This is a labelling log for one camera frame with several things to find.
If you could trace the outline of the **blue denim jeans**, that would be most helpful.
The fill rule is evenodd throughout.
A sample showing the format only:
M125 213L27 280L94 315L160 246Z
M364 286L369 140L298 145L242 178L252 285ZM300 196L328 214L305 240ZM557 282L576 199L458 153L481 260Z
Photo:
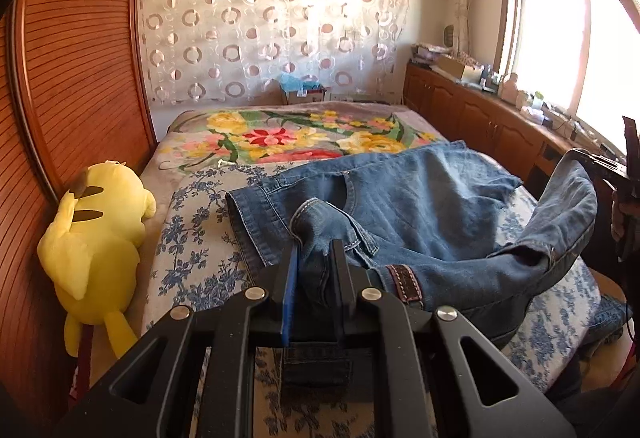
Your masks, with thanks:
M588 244L598 213L593 184L562 160L522 231L497 240L500 214L518 177L461 141L399 153L314 161L235 189L230 223L250 271L299 249L303 305L329 308L330 247L374 285L427 311L459 309L497 346L522 324L532 300L551 289Z

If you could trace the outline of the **blue floral white quilt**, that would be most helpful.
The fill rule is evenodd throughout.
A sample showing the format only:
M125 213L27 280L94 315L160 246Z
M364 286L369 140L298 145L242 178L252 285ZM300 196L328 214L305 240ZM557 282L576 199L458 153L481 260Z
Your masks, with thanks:
M204 310L250 285L229 223L224 196L280 172L280 165L211 166L183 179L150 179L158 198L143 257L150 279L141 316L148 331L176 305ZM541 390L551 386L584 339L601 304L596 280L583 261L529 307L503 352ZM290 403L281 398L280 351L257 351L254 431L258 437L371 437L369 403Z

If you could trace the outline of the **wooden low cabinet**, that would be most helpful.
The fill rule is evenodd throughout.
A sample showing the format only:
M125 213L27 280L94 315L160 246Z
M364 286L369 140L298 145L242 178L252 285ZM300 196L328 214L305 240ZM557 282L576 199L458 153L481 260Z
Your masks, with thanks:
M471 90L409 62L405 105L449 140L494 158L540 197L562 155L576 146L551 128L522 117L493 94Z

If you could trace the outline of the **white bottle on cabinet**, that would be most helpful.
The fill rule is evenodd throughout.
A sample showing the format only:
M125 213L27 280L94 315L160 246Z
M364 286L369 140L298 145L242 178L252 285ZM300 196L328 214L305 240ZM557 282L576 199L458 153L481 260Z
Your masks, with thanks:
M499 92L499 97L508 104L515 106L518 102L518 73L511 72L507 78L504 78Z

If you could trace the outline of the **wooden framed window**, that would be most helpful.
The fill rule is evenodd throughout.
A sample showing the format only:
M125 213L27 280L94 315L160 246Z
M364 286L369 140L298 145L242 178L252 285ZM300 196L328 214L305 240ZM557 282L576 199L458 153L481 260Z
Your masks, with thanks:
M624 153L639 117L639 32L619 0L506 0L500 70L555 131Z

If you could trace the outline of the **yellow Pikachu plush toy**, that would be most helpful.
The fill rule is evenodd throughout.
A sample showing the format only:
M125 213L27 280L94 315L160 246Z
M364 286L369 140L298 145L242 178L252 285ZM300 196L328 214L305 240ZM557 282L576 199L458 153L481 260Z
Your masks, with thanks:
M117 358L137 342L125 313L136 291L144 222L155 213L152 192L115 161L87 167L62 196L37 255L66 311L70 356L78 356L86 325L106 328Z

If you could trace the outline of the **colourful floral grey blanket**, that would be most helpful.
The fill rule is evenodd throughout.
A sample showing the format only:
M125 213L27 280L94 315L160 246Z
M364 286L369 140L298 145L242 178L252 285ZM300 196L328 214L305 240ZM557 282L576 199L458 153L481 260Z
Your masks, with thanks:
M163 172L188 174L216 164L397 153L442 139L420 114L374 102L186 111L168 127L152 162Z

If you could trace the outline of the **cardboard box on cabinet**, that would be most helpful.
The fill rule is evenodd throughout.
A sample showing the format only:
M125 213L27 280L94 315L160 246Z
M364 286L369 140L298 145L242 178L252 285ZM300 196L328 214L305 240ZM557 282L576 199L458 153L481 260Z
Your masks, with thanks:
M473 66L469 66L458 59L449 57L446 54L441 54L437 58L435 66L457 80L469 78L475 70Z

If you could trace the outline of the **cardboard box with blue bag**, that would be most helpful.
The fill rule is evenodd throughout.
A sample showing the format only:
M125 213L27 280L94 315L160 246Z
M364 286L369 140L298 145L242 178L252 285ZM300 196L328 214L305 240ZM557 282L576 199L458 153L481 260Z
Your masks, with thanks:
M288 105L323 102L326 87L314 80L303 80L290 73L282 73L278 79L280 91Z

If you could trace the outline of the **sheer circle pattern curtain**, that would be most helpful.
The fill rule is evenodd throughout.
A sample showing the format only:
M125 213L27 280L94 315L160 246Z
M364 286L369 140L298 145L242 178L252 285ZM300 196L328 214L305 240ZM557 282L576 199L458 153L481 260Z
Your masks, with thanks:
M139 0L153 105L272 102L284 80L396 102L409 0Z

